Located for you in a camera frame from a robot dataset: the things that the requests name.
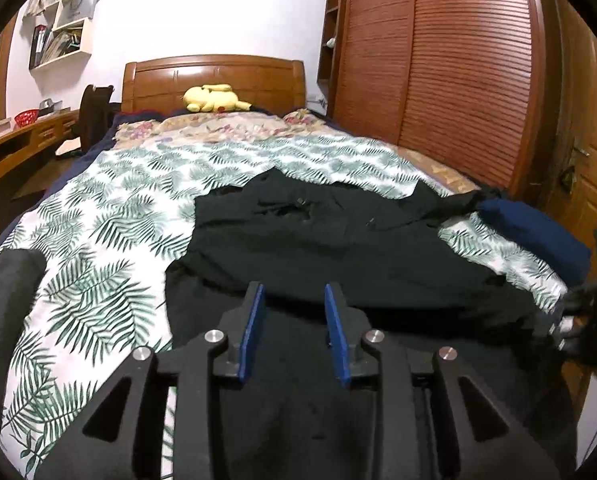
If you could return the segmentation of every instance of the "metal pin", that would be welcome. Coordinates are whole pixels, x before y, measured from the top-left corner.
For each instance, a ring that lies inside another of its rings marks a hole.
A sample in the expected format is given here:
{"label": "metal pin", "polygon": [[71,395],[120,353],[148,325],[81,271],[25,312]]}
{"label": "metal pin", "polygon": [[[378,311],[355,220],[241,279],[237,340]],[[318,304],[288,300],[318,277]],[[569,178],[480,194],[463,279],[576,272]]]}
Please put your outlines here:
{"label": "metal pin", "polygon": [[385,334],[381,330],[368,330],[365,333],[365,339],[370,343],[380,343],[385,339]]}
{"label": "metal pin", "polygon": [[444,346],[439,350],[439,355],[444,361],[454,361],[459,356],[459,353],[451,346]]}
{"label": "metal pin", "polygon": [[213,329],[205,333],[205,341],[208,343],[218,343],[223,340],[224,337],[225,334],[221,332],[221,330]]}
{"label": "metal pin", "polygon": [[137,361],[144,361],[152,355],[152,349],[148,346],[139,346],[132,352],[132,357]]}

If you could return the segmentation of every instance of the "desk drawer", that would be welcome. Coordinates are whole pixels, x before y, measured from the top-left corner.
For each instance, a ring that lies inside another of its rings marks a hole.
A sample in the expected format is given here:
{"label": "desk drawer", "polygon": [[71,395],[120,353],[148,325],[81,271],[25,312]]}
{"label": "desk drawer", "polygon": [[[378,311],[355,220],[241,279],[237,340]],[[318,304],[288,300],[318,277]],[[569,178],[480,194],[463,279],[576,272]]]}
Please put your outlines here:
{"label": "desk drawer", "polygon": [[43,150],[58,140],[57,133],[58,129],[54,126],[50,126],[49,128],[45,129],[39,129],[34,132],[32,143],[37,150]]}

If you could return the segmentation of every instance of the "red bowl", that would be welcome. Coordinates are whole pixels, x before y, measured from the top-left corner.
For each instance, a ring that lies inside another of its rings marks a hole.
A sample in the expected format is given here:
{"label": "red bowl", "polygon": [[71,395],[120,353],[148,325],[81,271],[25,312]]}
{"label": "red bowl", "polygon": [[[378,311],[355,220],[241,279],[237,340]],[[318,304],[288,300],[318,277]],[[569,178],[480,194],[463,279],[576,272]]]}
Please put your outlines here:
{"label": "red bowl", "polygon": [[24,126],[29,126],[30,124],[34,123],[36,119],[38,119],[38,108],[25,110],[14,118],[16,124],[18,124],[21,128]]}

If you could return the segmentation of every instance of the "floral pillow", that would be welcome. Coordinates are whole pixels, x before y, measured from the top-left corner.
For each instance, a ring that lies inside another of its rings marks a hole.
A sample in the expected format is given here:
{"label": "floral pillow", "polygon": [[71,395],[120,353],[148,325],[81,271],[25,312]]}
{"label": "floral pillow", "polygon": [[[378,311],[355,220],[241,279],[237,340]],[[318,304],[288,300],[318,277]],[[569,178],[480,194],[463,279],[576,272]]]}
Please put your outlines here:
{"label": "floral pillow", "polygon": [[145,140],[160,133],[157,130],[159,124],[160,122],[155,120],[121,124],[114,136],[116,140],[114,150],[125,150],[140,146]]}

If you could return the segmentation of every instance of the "pikachu plush toy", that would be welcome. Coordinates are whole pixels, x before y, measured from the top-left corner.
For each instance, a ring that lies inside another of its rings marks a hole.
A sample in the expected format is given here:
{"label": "pikachu plush toy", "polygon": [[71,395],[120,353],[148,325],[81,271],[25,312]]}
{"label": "pikachu plush toy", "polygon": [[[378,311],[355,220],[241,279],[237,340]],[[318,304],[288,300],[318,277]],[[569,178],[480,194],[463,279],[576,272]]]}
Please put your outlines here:
{"label": "pikachu plush toy", "polygon": [[203,85],[190,88],[182,97],[191,112],[233,112],[249,110],[249,103],[239,101],[230,85]]}

